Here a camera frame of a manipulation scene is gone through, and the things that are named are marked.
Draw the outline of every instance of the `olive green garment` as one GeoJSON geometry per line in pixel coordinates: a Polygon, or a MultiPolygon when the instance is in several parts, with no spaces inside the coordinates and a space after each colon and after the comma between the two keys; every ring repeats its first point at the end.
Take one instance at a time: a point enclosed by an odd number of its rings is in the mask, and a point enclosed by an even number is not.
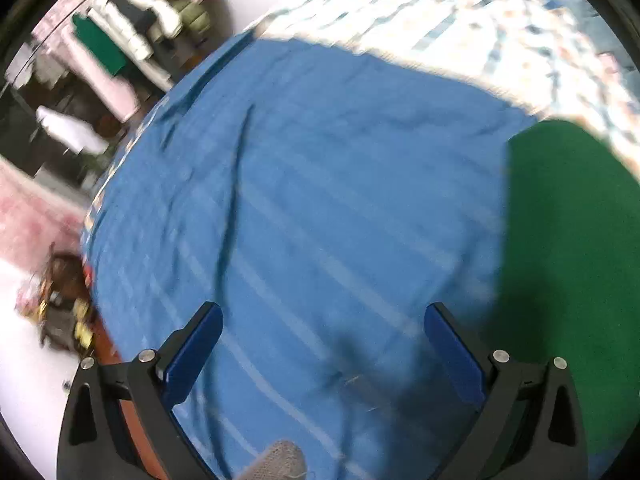
{"type": "Polygon", "coordinates": [[[118,75],[128,63],[127,56],[91,18],[74,14],[71,19],[76,28],[76,38],[94,54],[95,59],[109,74],[118,75]]]}
{"type": "Polygon", "coordinates": [[[487,342],[525,362],[564,357],[589,452],[640,416],[640,186],[574,124],[509,143],[508,228],[487,342]]]}

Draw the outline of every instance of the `bed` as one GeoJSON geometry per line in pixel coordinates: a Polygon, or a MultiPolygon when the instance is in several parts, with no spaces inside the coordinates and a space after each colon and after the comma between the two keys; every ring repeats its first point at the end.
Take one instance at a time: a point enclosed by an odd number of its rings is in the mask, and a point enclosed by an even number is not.
{"type": "Polygon", "coordinates": [[[506,143],[568,118],[638,177],[639,109],[562,7],[287,0],[130,134],[82,234],[94,300],[125,359],[221,305],[175,409],[217,475],[287,438],[318,479],[425,478],[474,412],[422,314],[491,314],[506,143]]]}

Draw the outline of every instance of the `metal screw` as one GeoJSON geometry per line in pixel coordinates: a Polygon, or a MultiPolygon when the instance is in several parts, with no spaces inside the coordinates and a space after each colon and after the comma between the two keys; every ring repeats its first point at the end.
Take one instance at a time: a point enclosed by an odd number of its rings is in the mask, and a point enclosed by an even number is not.
{"type": "Polygon", "coordinates": [[[509,354],[504,350],[496,350],[494,352],[494,359],[499,363],[507,363],[509,361],[509,354]]]}
{"type": "Polygon", "coordinates": [[[143,350],[138,354],[138,359],[141,363],[148,363],[149,361],[153,361],[155,357],[156,353],[151,349],[143,350]]]}
{"type": "Polygon", "coordinates": [[[82,370],[88,370],[94,364],[95,360],[93,357],[85,357],[84,359],[82,359],[82,361],[80,361],[80,367],[82,368],[82,370]]]}
{"type": "Polygon", "coordinates": [[[564,370],[566,368],[566,361],[561,357],[556,357],[554,359],[554,366],[556,368],[560,368],[561,370],[564,370]]]}

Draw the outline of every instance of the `blue bedsheet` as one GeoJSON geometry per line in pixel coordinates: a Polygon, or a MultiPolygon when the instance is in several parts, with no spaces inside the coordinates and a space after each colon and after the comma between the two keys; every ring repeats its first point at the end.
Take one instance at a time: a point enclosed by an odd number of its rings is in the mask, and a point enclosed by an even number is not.
{"type": "Polygon", "coordinates": [[[424,306],[488,317],[506,141],[535,121],[369,55],[233,38],[149,114],[95,201],[83,241],[108,332],[130,359],[222,306],[175,410],[220,476],[288,438],[317,480],[426,478],[472,409],[424,306]]]}

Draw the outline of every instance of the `green mat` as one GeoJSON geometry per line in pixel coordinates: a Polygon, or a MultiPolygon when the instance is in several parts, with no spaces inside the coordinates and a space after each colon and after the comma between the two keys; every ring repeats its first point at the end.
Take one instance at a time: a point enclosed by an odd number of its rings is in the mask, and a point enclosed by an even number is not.
{"type": "Polygon", "coordinates": [[[574,124],[510,141],[508,230],[486,340],[517,359],[562,356],[589,452],[640,417],[640,186],[574,124]]]}

